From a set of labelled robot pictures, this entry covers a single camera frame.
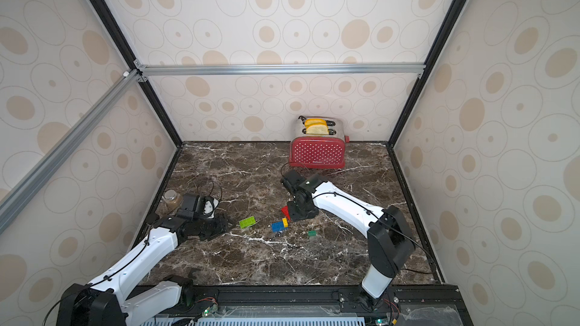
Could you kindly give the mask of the red lego brick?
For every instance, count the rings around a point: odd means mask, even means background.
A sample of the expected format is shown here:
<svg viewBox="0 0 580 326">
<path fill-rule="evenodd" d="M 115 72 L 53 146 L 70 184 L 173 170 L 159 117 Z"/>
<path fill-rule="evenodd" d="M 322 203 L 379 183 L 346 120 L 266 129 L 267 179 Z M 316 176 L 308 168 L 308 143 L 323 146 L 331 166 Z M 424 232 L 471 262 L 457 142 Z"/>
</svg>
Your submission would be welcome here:
<svg viewBox="0 0 580 326">
<path fill-rule="evenodd" d="M 281 209 L 281 211 L 282 211 L 282 213 L 284 214 L 284 217 L 285 217 L 287 220 L 291 220 L 291 217 L 290 217 L 290 215 L 289 215 L 289 212 L 288 212 L 288 207 L 287 207 L 287 206 L 283 207 L 283 208 Z"/>
</svg>

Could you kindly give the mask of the blue lego brick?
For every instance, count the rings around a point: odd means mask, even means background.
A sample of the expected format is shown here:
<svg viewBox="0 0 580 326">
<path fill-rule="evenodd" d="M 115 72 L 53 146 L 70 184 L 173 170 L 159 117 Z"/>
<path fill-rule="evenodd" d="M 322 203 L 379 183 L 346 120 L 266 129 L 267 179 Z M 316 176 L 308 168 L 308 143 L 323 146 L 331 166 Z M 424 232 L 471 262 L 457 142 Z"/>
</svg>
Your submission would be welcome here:
<svg viewBox="0 0 580 326">
<path fill-rule="evenodd" d="M 272 223 L 270 229 L 272 232 L 282 232 L 286 228 L 286 225 L 283 221 Z"/>
</svg>

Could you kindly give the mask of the lime green lego brick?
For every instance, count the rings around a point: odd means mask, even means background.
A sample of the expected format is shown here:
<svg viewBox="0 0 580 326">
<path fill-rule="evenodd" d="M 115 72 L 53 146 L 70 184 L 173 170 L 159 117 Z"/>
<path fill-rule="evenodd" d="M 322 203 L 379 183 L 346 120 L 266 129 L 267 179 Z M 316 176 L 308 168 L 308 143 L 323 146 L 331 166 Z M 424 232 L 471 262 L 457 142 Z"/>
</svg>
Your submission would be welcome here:
<svg viewBox="0 0 580 326">
<path fill-rule="evenodd" d="M 256 220 L 254 216 L 251 217 L 246 217 L 242 220 L 240 220 L 239 225 L 241 229 L 247 229 L 251 226 L 254 226 L 256 224 Z"/>
</svg>

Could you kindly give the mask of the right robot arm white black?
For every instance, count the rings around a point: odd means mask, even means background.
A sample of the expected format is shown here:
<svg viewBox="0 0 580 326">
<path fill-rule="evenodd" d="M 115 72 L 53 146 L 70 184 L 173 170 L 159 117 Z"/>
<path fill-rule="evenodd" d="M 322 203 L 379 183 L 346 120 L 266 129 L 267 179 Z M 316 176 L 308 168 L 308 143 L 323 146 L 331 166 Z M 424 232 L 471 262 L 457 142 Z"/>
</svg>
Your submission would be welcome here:
<svg viewBox="0 0 580 326">
<path fill-rule="evenodd" d="M 319 174 L 306 178 L 288 171 L 281 184 L 292 198 L 287 203 L 291 220 L 313 219 L 323 210 L 366 237 L 370 267 L 360 284 L 361 297 L 365 301 L 381 298 L 418 247 L 400 209 L 363 202 Z"/>
</svg>

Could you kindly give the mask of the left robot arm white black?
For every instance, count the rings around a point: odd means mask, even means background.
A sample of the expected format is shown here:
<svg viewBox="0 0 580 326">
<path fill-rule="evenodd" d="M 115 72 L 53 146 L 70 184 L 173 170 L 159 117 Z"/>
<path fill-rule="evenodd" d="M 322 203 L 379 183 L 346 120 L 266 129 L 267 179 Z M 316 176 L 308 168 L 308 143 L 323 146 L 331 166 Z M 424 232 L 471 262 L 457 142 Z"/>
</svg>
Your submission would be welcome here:
<svg viewBox="0 0 580 326">
<path fill-rule="evenodd" d="M 183 218 L 167 216 L 154 223 L 138 246 L 86 285 L 74 284 L 57 303 L 57 325 L 140 325 L 160 312 L 196 303 L 192 281 L 170 276 L 131 296 L 140 281 L 165 256 L 191 237 L 210 241 L 231 229 L 227 216 Z"/>
</svg>

